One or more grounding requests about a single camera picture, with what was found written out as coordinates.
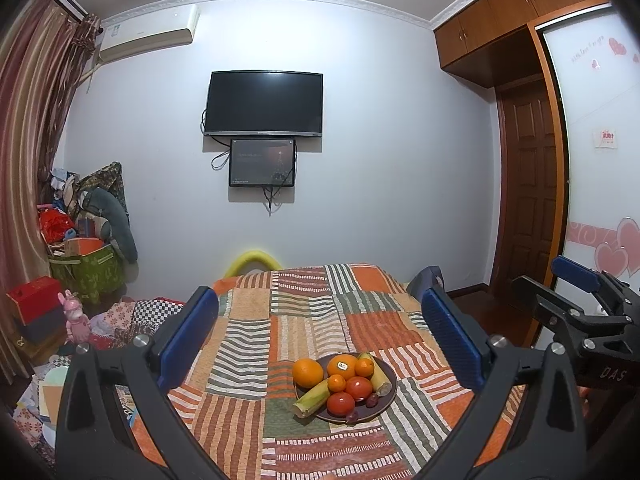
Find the dark red plum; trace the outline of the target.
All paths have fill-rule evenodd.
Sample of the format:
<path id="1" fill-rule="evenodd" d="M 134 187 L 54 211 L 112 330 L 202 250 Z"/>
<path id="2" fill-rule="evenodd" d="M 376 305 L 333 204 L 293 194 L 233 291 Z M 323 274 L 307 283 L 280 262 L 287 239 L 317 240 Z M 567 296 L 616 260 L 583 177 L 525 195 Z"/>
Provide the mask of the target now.
<path id="1" fill-rule="evenodd" d="M 370 396 L 366 399 L 366 407 L 367 408 L 375 408 L 380 402 L 380 398 L 376 393 L 371 393 Z"/>

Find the big red tomato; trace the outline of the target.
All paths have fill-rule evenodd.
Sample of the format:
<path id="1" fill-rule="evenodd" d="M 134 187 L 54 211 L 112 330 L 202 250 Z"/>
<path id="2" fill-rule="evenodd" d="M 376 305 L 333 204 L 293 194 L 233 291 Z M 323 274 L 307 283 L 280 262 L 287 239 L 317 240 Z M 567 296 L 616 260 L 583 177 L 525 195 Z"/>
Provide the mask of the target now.
<path id="1" fill-rule="evenodd" d="M 347 417 L 356 406 L 355 399 L 346 391 L 333 393 L 326 400 L 326 409 L 334 417 Z"/>

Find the green-yellow sugarcane piece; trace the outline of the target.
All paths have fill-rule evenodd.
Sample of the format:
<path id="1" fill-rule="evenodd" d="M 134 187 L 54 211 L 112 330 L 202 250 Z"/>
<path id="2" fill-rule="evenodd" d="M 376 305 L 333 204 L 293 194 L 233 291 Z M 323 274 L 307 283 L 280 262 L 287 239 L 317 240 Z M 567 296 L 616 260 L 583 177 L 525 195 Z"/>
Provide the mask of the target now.
<path id="1" fill-rule="evenodd" d="M 329 399 L 331 391 L 329 389 L 329 381 L 327 379 L 318 382 L 310 389 L 303 389 L 302 387 L 295 387 L 296 401 L 293 404 L 292 410 L 294 416 L 299 419 L 306 419 L 326 405 L 326 400 Z"/>

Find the small orange mandarin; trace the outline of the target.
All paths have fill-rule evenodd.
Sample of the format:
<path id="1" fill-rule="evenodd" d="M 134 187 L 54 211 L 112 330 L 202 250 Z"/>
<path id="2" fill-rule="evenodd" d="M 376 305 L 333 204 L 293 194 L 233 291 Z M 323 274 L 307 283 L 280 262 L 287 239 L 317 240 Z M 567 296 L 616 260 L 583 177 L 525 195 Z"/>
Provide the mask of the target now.
<path id="1" fill-rule="evenodd" d="M 374 362 L 365 356 L 359 358 L 355 364 L 355 374 L 359 377 L 370 378 L 375 372 Z"/>

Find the brown wooden door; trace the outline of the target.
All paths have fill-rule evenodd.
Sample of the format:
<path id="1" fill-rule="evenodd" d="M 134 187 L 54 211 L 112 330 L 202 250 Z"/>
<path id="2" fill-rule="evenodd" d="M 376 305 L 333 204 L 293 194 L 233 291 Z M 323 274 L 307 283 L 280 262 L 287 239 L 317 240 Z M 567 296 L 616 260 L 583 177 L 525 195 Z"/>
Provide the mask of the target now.
<path id="1" fill-rule="evenodd" d="M 513 304 L 521 275 L 542 283 L 555 256 L 556 143 L 544 77 L 523 78 L 497 92 L 501 141 L 501 203 L 495 295 Z"/>

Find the striped patchwork bedspread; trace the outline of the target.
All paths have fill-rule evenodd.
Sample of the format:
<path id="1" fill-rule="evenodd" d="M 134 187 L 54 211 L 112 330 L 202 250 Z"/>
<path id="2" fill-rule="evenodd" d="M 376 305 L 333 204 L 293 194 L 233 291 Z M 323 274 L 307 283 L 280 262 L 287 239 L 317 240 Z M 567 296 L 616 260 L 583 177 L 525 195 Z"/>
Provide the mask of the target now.
<path id="1" fill-rule="evenodd" d="M 378 266 L 326 264 L 223 278 L 219 316 L 168 400 L 232 479 L 408 479 L 472 400 L 419 303 Z M 301 359 L 368 354 L 397 388 L 353 425 L 294 415 Z"/>

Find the dark purple round plate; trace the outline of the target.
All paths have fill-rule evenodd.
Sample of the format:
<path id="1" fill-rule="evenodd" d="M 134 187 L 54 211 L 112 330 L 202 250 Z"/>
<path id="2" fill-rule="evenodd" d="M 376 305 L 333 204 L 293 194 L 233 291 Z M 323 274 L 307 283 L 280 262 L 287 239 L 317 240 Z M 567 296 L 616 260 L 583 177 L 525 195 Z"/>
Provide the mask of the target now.
<path id="1" fill-rule="evenodd" d="M 367 352 L 299 359 L 292 365 L 292 378 L 294 416 L 339 425 L 378 417 L 390 407 L 398 388 L 392 368 Z"/>

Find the green storage box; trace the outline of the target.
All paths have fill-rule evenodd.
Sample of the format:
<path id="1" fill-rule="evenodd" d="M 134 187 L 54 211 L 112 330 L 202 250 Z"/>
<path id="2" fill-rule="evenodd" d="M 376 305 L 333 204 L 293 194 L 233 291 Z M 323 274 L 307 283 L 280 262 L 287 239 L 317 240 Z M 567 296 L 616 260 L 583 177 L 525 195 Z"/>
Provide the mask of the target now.
<path id="1" fill-rule="evenodd" d="M 84 304 L 99 304 L 125 284 L 122 260 L 111 245 L 88 255 L 49 258 L 51 275 Z"/>

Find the white wardrobe sliding door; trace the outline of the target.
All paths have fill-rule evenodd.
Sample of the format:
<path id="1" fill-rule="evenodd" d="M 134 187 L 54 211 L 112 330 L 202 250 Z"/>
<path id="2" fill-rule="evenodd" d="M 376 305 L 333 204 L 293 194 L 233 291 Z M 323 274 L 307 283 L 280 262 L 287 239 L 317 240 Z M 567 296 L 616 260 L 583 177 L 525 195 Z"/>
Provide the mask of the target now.
<path id="1" fill-rule="evenodd" d="M 639 285 L 639 45 L 612 6 L 541 29 L 568 159 L 563 254 Z"/>

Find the grey plush toy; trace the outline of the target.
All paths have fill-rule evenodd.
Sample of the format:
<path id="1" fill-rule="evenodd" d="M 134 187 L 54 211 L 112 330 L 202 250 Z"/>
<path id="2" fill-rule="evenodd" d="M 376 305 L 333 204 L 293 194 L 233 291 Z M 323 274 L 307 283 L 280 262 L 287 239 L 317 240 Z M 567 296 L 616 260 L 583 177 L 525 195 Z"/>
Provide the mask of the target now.
<path id="1" fill-rule="evenodd" d="M 108 239 L 115 243 L 119 255 L 126 263 L 134 264 L 138 261 L 138 250 L 126 211 L 119 200 L 103 188 L 92 188 L 82 201 L 85 211 L 104 218 L 110 225 Z"/>

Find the large plain orange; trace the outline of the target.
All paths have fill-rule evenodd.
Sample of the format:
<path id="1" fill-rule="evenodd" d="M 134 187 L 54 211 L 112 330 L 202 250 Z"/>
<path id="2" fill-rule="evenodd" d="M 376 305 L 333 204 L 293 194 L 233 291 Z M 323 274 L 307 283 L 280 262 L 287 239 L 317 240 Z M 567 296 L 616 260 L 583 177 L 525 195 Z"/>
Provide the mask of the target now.
<path id="1" fill-rule="evenodd" d="M 292 378 L 297 387 L 308 390 L 323 382 L 324 369 L 313 359 L 299 359 L 292 366 Z"/>

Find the wooden overhead cabinet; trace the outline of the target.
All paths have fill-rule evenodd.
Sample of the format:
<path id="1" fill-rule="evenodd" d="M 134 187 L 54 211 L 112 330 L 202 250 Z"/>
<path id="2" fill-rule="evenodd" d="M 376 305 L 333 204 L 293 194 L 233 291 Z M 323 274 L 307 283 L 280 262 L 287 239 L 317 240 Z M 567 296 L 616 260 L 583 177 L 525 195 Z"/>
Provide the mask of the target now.
<path id="1" fill-rule="evenodd" d="M 541 72 L 528 24 L 587 0 L 475 0 L 435 29 L 440 68 L 484 88 Z"/>

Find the camouflage pillow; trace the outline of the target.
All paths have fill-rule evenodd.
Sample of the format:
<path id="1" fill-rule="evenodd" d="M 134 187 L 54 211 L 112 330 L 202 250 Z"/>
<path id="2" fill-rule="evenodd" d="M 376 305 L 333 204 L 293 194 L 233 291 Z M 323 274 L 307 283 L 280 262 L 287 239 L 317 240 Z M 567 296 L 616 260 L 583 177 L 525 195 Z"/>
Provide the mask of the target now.
<path id="1" fill-rule="evenodd" d="M 89 191 L 92 188 L 103 188 L 104 191 L 111 193 L 122 205 L 124 211 L 128 212 L 124 178 L 122 177 L 122 164 L 120 162 L 111 162 L 82 178 L 74 187 L 75 195 L 79 197 L 82 192 Z"/>

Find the white air conditioner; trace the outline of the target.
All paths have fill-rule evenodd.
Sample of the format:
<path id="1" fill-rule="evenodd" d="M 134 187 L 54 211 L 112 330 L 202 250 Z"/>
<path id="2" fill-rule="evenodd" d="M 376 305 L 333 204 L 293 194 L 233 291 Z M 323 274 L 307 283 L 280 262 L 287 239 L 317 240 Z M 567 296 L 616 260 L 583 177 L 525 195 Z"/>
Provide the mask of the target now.
<path id="1" fill-rule="evenodd" d="M 160 49 L 186 46 L 195 35 L 200 9 L 196 4 L 176 6 L 108 26 L 100 45 L 103 63 Z"/>

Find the black wall television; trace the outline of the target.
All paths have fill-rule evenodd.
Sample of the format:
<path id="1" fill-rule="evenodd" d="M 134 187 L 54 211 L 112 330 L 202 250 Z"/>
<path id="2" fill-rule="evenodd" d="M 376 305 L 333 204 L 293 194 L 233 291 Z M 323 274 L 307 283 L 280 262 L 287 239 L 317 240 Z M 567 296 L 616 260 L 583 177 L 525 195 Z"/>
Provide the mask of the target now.
<path id="1" fill-rule="evenodd" d="M 323 76 L 286 70 L 210 74 L 206 136 L 322 136 Z"/>

